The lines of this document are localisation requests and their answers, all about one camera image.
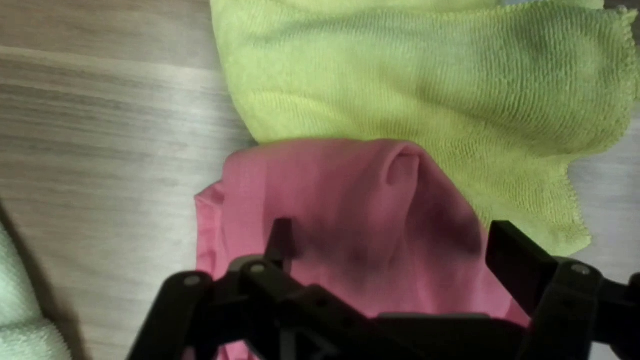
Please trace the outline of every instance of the white cloth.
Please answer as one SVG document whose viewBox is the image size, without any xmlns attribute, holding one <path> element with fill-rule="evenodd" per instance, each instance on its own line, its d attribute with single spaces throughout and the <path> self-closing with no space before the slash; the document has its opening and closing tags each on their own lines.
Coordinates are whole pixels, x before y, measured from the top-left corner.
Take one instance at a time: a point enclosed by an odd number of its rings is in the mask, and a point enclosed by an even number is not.
<svg viewBox="0 0 640 360">
<path fill-rule="evenodd" d="M 33 288 L 0 224 L 0 360 L 70 360 L 70 350 L 42 315 Z"/>
</svg>

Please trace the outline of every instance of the wooden surface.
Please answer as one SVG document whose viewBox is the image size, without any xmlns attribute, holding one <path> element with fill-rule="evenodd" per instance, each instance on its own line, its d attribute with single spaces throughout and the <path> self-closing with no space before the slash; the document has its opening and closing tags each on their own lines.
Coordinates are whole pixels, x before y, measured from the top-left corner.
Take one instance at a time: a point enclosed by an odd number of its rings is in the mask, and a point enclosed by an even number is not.
<svg viewBox="0 0 640 360">
<path fill-rule="evenodd" d="M 160 281 L 194 265 L 191 196 L 249 143 L 205 0 L 0 0 L 0 200 L 76 358 L 123 358 Z M 572 170 L 580 254 L 640 268 L 640 126 Z"/>
</svg>

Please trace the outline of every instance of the pink cloth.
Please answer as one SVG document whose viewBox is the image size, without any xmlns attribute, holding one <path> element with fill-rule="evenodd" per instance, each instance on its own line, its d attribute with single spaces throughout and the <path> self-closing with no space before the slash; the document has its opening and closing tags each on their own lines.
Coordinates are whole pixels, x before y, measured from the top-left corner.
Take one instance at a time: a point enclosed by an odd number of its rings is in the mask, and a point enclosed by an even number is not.
<svg viewBox="0 0 640 360">
<path fill-rule="evenodd" d="M 293 224 L 292 276 L 368 315 L 525 314 L 483 264 L 486 232 L 429 156 L 407 142 L 286 142 L 233 154 L 198 193 L 198 268 L 220 277 Z M 240 348 L 225 358 L 248 358 Z"/>
</svg>

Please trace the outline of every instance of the towel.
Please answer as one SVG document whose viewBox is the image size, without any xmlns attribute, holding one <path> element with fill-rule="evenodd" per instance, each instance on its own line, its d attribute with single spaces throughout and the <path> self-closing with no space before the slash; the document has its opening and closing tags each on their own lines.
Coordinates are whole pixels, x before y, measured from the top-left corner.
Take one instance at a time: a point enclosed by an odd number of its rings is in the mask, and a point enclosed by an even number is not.
<svg viewBox="0 0 640 360">
<path fill-rule="evenodd" d="M 198 268 L 264 254 L 273 220 L 293 228 L 292 276 L 365 315 L 479 311 L 525 324 L 483 264 L 486 232 L 436 161 L 407 142 L 284 142 L 225 159 L 195 196 Z M 245 348 L 225 356 L 245 358 Z"/>
<path fill-rule="evenodd" d="M 33 288 L 0 224 L 0 358 L 70 360 L 67 346 L 52 322 L 42 315 Z"/>
<path fill-rule="evenodd" d="M 558 256 L 587 245 L 567 166 L 627 128 L 635 11 L 597 0 L 328 4 L 212 1 L 225 81 L 258 142 L 412 139 L 483 224 L 507 217 Z"/>
</svg>

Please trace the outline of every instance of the cloth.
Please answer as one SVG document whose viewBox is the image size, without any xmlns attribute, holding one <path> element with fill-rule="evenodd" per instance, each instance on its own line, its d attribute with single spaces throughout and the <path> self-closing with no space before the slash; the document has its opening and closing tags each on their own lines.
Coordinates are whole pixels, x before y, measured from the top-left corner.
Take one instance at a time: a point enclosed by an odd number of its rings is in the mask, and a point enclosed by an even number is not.
<svg viewBox="0 0 640 360">
<path fill-rule="evenodd" d="M 0 358 L 70 360 L 67 346 L 52 322 L 42 317 L 33 288 L 0 224 Z"/>
<path fill-rule="evenodd" d="M 597 0 L 212 4 L 232 100 L 259 143 L 412 139 L 483 224 L 511 220 L 558 256 L 587 245 L 567 164 L 627 128 L 635 11 Z"/>
<path fill-rule="evenodd" d="M 482 311 L 525 324 L 483 264 L 483 229 L 432 157 L 406 142 L 286 142 L 233 154 L 195 196 L 198 268 L 264 254 L 290 217 L 292 276 L 376 315 Z M 245 358 L 245 350 L 228 350 Z"/>
</svg>

